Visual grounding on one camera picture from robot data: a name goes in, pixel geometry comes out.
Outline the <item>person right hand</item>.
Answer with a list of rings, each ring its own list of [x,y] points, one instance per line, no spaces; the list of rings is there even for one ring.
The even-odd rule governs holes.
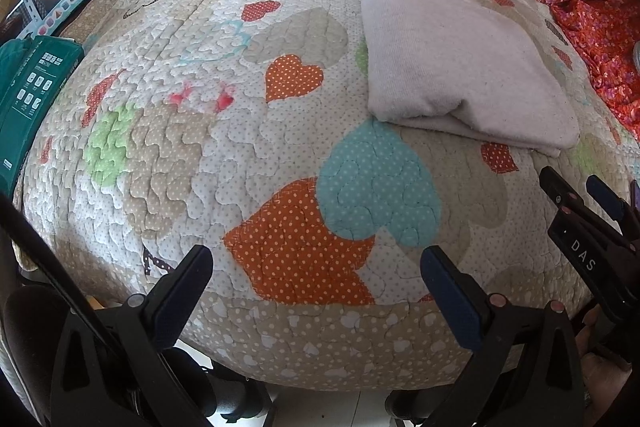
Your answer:
[[[623,371],[615,363],[605,360],[589,351],[588,345],[594,324],[601,314],[601,307],[595,306],[582,319],[584,327],[576,336],[576,345],[582,365],[582,378],[590,396],[590,404],[585,409],[585,426],[594,426],[614,403],[624,384],[632,373]]]

